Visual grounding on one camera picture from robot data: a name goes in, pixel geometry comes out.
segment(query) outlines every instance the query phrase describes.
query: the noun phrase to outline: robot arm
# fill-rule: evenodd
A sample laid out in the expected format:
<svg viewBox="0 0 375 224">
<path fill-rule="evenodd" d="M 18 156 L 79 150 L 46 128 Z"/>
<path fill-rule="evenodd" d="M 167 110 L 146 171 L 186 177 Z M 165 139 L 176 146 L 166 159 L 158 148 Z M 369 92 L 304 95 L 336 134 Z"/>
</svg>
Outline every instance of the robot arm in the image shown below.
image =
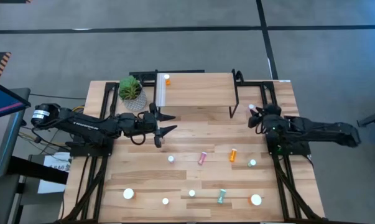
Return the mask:
<svg viewBox="0 0 375 224">
<path fill-rule="evenodd" d="M 117 114 L 115 117 L 99 119 L 81 113 L 73 112 L 68 108 L 61 108 L 57 104 L 41 104 L 35 107 L 31 123 L 36 129 L 57 128 L 74 134 L 84 139 L 85 143 L 101 147 L 106 144 L 108 138 L 117 139 L 124 133 L 125 137 L 145 135 L 154 133 L 154 142 L 161 147 L 160 138 L 164 137 L 177 126 L 158 128 L 157 121 L 174 119 L 174 116 L 164 115 L 157 111 L 155 104 L 150 104 L 150 111 L 139 113 L 135 116 L 132 113 Z"/>
<path fill-rule="evenodd" d="M 356 147 L 361 142 L 357 129 L 347 123 L 319 123 L 296 116 L 283 118 L 280 116 L 281 108 L 277 105 L 266 105 L 257 110 L 257 113 L 251 110 L 248 126 L 253 128 L 262 123 L 267 139 L 274 144 L 318 141 Z"/>
</svg>

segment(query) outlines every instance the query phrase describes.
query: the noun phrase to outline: monitor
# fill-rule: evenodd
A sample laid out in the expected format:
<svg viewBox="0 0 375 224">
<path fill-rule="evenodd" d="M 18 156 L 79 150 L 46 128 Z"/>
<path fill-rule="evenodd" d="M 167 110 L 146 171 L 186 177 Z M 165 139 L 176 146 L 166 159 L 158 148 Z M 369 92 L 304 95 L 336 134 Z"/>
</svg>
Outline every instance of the monitor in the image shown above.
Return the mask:
<svg viewBox="0 0 375 224">
<path fill-rule="evenodd" d="M 0 117 L 30 106 L 31 104 L 27 100 L 0 85 Z"/>
</svg>

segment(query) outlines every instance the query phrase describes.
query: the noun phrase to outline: succulent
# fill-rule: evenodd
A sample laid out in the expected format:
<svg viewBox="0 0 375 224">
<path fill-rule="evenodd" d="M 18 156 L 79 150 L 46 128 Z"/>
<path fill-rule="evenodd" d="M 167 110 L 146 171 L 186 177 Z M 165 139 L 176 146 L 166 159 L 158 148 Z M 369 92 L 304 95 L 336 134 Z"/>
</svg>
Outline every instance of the succulent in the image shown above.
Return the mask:
<svg viewBox="0 0 375 224">
<path fill-rule="evenodd" d="M 133 76 L 122 79 L 119 82 L 119 96 L 123 100 L 134 100 L 136 99 L 142 88 L 139 81 L 137 81 Z"/>
</svg>

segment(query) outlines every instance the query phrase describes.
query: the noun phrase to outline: floor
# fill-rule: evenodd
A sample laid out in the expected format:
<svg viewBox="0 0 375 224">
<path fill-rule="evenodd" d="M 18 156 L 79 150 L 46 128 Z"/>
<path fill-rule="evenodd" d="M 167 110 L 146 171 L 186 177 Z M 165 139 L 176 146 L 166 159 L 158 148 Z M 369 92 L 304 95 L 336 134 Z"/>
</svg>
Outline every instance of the floor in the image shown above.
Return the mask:
<svg viewBox="0 0 375 224">
<path fill-rule="evenodd" d="M 127 29 L 196 26 L 218 30 Z M 34 0 L 0 4 L 0 30 L 0 52 L 12 52 L 0 80 L 7 88 L 85 97 L 91 80 L 128 72 L 236 68 L 250 79 L 291 80 L 301 116 L 315 121 L 356 124 L 375 113 L 375 0 Z M 36 96 L 30 102 L 84 103 Z M 375 125 L 359 132 L 363 143 L 354 149 L 311 144 L 313 163 L 329 219 L 375 223 Z M 14 151 L 23 158 L 37 153 L 22 139 Z M 26 207 L 21 222 L 52 222 L 59 206 Z"/>
</svg>

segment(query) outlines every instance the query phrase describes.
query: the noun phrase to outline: wooden tabletop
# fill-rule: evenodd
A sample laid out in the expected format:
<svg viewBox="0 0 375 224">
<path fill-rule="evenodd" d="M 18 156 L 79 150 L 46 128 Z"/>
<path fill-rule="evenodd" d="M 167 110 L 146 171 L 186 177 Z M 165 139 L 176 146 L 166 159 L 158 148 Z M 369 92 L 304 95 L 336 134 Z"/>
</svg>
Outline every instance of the wooden tabletop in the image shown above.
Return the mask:
<svg viewBox="0 0 375 224">
<path fill-rule="evenodd" d="M 99 116 L 104 84 L 104 81 L 91 82 L 85 114 Z M 291 83 L 274 81 L 274 85 L 283 114 L 299 115 Z M 154 88 L 144 91 L 147 99 L 152 99 Z M 133 145 L 123 136 L 116 140 L 106 170 L 99 222 L 282 221 L 274 166 L 264 136 L 247 125 L 248 105 L 261 106 L 259 88 L 239 87 L 238 91 L 240 105 L 233 119 L 225 107 L 162 108 L 163 113 L 177 118 L 160 125 L 177 124 L 178 128 L 166 135 L 161 149 L 154 146 L 153 135 L 148 135 L 142 146 Z M 121 100 L 116 112 L 127 112 Z M 228 159 L 232 148 L 238 150 L 233 163 Z M 199 166 L 197 161 L 203 151 L 208 155 Z M 171 155 L 175 157 L 173 164 L 167 161 Z M 252 168 L 247 166 L 250 159 L 257 162 Z M 324 216 L 310 163 L 302 156 L 290 159 L 298 192 L 314 212 Z M 84 157 L 78 157 L 72 162 L 65 191 L 65 214 L 75 206 L 84 161 Z M 81 193 L 85 191 L 87 178 L 85 172 Z M 135 199 L 123 198 L 126 188 L 135 190 Z M 220 189 L 227 191 L 222 205 L 217 203 Z M 195 190 L 196 196 L 190 198 L 189 190 Z M 293 217 L 290 195 L 286 192 Z M 249 203 L 252 194 L 262 197 L 260 206 Z M 169 199 L 168 205 L 162 204 L 165 197 Z M 88 217 L 92 214 L 90 203 Z"/>
<path fill-rule="evenodd" d="M 164 75 L 170 76 L 170 85 Z M 157 106 L 235 106 L 232 73 L 158 73 Z"/>
</svg>

